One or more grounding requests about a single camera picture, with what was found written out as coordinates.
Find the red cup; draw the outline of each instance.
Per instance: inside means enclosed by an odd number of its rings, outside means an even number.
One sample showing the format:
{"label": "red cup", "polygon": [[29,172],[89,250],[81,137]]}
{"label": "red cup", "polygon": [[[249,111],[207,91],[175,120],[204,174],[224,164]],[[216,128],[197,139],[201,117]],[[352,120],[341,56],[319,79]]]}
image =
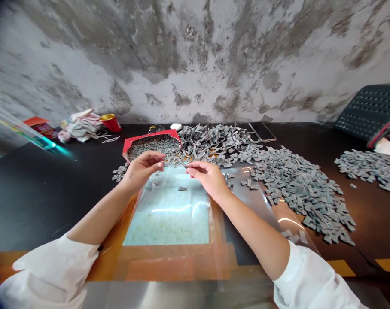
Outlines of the red cup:
{"label": "red cup", "polygon": [[116,116],[114,114],[106,114],[99,118],[99,121],[109,129],[109,131],[116,133],[122,130],[121,125],[119,124]]}

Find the left hand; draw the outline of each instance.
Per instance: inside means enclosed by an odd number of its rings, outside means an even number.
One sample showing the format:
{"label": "left hand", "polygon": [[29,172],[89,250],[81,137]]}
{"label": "left hand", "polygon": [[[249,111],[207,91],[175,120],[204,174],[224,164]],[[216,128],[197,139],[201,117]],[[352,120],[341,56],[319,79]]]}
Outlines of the left hand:
{"label": "left hand", "polygon": [[131,162],[119,185],[132,194],[138,192],[153,173],[164,170],[164,159],[158,151],[144,152]]}

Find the clear plastic bottle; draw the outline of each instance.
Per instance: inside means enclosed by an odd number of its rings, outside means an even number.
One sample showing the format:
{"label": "clear plastic bottle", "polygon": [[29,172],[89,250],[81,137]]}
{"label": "clear plastic bottle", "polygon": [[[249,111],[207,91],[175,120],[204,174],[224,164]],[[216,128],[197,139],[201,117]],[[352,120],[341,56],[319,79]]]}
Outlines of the clear plastic bottle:
{"label": "clear plastic bottle", "polygon": [[13,132],[16,132],[20,136],[26,138],[31,143],[35,144],[39,148],[49,150],[56,147],[56,144],[47,137],[36,132],[28,125],[11,115],[4,109],[0,108],[0,123],[9,127]]}

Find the forearm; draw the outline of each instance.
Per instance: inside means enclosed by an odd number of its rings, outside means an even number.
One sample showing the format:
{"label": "forearm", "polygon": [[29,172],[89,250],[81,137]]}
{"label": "forearm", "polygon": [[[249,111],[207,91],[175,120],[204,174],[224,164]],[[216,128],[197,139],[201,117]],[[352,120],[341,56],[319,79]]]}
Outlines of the forearm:
{"label": "forearm", "polygon": [[233,193],[223,194],[215,197],[214,200],[254,251],[267,275],[272,280],[278,279],[288,264],[288,240]]}
{"label": "forearm", "polygon": [[76,242],[100,245],[118,221],[131,196],[127,188],[116,186],[67,233],[67,237]]}

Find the right hand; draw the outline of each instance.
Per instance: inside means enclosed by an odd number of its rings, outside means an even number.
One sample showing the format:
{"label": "right hand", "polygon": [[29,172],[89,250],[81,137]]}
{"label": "right hand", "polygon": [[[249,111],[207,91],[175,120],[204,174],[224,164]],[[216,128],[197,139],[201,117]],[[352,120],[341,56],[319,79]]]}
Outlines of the right hand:
{"label": "right hand", "polygon": [[204,161],[195,161],[188,163],[186,166],[185,172],[190,174],[191,178],[199,180],[214,200],[223,194],[231,193],[217,165]]}

